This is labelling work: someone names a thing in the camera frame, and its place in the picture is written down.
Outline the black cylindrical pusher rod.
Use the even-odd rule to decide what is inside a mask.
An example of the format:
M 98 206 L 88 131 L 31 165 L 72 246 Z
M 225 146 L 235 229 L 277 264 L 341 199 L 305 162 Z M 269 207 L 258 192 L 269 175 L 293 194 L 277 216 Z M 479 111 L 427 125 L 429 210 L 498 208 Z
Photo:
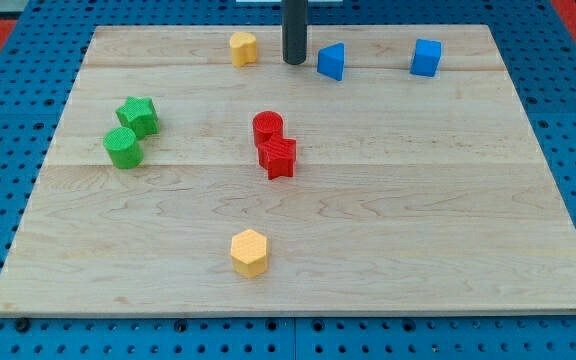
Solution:
M 283 60 L 300 65 L 307 57 L 308 1 L 282 0 Z

